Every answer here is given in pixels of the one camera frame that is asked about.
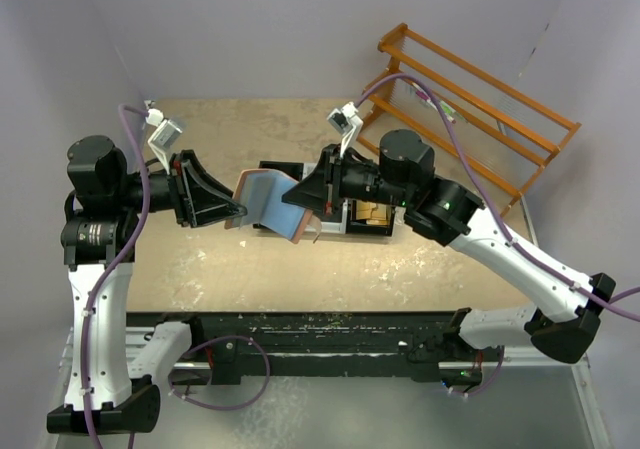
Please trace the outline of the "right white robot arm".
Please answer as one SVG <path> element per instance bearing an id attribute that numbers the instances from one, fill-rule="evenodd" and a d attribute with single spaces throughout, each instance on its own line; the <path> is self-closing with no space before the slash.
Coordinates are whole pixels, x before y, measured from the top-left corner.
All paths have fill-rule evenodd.
<path id="1" fill-rule="evenodd" d="M 444 338 L 452 358 L 531 345 L 556 361 L 578 362 L 601 324 L 594 299 L 609 300 L 614 280 L 581 273 L 544 253 L 503 225 L 472 191 L 438 176 L 434 163 L 432 147 L 406 129 L 382 137 L 376 161 L 330 144 L 282 200 L 316 215 L 332 213 L 345 200 L 401 207 L 416 234 L 481 263 L 528 298 L 516 308 L 457 311 Z"/>

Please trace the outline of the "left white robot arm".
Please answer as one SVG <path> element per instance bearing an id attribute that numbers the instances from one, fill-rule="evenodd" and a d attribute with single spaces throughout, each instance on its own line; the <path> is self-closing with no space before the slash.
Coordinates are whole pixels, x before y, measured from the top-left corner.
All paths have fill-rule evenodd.
<path id="1" fill-rule="evenodd" d="M 173 364 L 201 357 L 206 338 L 186 322 L 164 322 L 127 359 L 126 305 L 142 227 L 151 212 L 171 211 L 178 225 L 199 228 L 247 210 L 191 150 L 172 155 L 167 170 L 129 173 L 114 142 L 94 135 L 74 143 L 67 158 L 73 190 L 61 245 L 74 306 L 72 367 L 47 430 L 91 437 L 149 433 Z"/>

